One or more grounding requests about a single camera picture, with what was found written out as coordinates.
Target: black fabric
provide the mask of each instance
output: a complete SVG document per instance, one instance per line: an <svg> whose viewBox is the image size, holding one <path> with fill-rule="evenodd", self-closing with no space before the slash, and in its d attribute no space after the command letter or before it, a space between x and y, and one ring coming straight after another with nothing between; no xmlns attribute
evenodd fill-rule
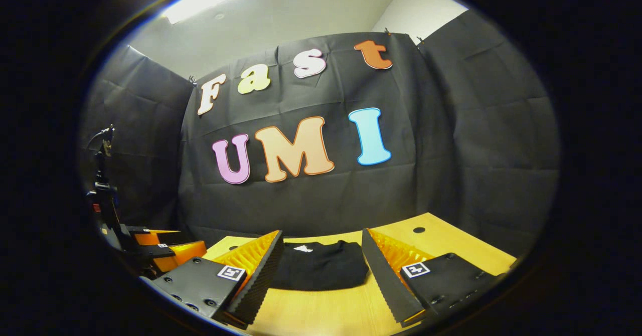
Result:
<svg viewBox="0 0 642 336"><path fill-rule="evenodd" d="M390 69L368 66L354 46L366 40L385 45ZM320 74L299 79L293 57L317 48L327 61ZM241 72L266 64L271 84L239 94ZM225 73L213 108L202 116L201 86ZM357 163L361 146L348 114L381 109L379 125L387 162ZM263 235L282 229L286 236L319 236L359 231L408 219L427 211L456 223L456 169L452 129L435 78L408 35L339 34L282 44L239 59L198 81L187 105L181 141L179 197L181 221L200 239L218 231ZM267 183L262 144L254 133L277 126L293 141L298 123L311 116L325 119L323 137L335 169L308 176L301 171ZM212 144L247 133L250 178L241 185L225 182ZM228 146L231 169L238 169L236 147Z"/></svg>
<svg viewBox="0 0 642 336"><path fill-rule="evenodd" d="M516 46L473 10L419 50L439 79L454 128L464 231L519 256L543 226L560 143L544 86Z"/></svg>
<svg viewBox="0 0 642 336"><path fill-rule="evenodd" d="M301 246L312 251L295 249ZM356 242L286 243L270 287L300 291L340 290L363 285L368 270L362 249Z"/></svg>
<svg viewBox="0 0 642 336"><path fill-rule="evenodd" d="M181 122L193 85L131 46L114 52L94 79L78 134L78 167L85 190L93 189L90 138L114 124L106 175L118 188L121 222L172 228L176 214Z"/></svg>

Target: folded black t-shirt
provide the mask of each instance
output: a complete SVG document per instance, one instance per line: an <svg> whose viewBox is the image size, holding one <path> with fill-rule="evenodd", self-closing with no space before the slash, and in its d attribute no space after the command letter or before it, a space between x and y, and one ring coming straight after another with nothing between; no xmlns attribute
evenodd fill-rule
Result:
<svg viewBox="0 0 642 336"><path fill-rule="evenodd" d="M368 270L356 242L286 243L270 287L302 291L351 288L363 285Z"/></svg>

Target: wooden tabletop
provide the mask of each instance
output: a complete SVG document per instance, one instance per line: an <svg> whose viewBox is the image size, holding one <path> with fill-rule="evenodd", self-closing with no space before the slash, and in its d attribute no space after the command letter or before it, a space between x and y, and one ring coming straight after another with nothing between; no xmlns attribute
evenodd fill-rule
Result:
<svg viewBox="0 0 642 336"><path fill-rule="evenodd" d="M423 227L426 231L415 233ZM507 272L515 258L451 226L430 213L373 228L433 256L454 252L492 275ZM254 238L227 236L207 250L204 258L213 260L232 246ZM285 242L334 244L339 240L361 244L362 231L340 235L286 238ZM295 291L270 288L254 324L247 333L257 336L314 336L342 334L395 334L404 329L392 317L376 279L368 272L366 282L354 288L332 291Z"/></svg>

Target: shirt logo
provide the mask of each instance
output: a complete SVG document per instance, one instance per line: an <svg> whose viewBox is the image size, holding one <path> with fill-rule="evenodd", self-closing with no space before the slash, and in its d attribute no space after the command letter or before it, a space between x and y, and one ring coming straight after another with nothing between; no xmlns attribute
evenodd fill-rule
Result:
<svg viewBox="0 0 642 336"><path fill-rule="evenodd" d="M302 251L302 252L312 252L311 249L307 248L305 245L300 245L295 248L297 251Z"/></svg>

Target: blue letter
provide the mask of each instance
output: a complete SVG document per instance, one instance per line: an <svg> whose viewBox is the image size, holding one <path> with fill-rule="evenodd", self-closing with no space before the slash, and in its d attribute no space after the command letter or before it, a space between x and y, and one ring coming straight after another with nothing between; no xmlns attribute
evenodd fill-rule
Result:
<svg viewBox="0 0 642 336"><path fill-rule="evenodd" d="M379 130L379 108L365 108L348 114L348 119L357 125L359 140L362 144L362 155L357 162L363 166L383 163L392 157L392 153L383 147L381 130Z"/></svg>

